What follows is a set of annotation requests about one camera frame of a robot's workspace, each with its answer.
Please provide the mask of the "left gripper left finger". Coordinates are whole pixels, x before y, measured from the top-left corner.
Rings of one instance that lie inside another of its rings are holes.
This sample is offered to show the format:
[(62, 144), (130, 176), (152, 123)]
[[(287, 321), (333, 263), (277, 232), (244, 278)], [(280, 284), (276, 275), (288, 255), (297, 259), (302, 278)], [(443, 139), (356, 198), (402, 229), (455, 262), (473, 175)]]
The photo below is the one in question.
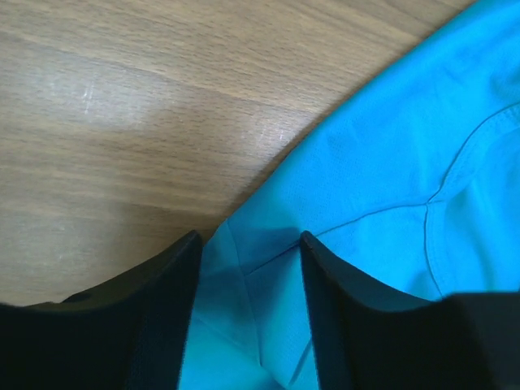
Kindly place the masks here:
[(189, 232), (64, 301), (2, 304), (2, 388), (177, 388), (201, 260)]

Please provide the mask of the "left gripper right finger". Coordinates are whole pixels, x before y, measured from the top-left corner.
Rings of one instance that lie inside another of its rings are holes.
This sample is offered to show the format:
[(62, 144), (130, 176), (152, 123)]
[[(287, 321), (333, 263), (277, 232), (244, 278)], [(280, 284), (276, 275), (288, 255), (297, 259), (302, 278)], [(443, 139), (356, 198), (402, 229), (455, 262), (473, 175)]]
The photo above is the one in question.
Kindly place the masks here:
[(428, 301), (300, 239), (310, 330), (323, 389), (516, 389), (519, 295)]

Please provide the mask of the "teal t shirt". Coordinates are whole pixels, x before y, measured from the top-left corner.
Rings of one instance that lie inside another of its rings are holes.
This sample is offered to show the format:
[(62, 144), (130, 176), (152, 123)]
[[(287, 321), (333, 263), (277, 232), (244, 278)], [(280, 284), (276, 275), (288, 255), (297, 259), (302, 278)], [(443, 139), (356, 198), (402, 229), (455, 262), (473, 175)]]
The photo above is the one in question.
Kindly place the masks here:
[(316, 389), (298, 241), (403, 292), (519, 289), (519, 4), (479, 1), (324, 120), (206, 243), (183, 389)]

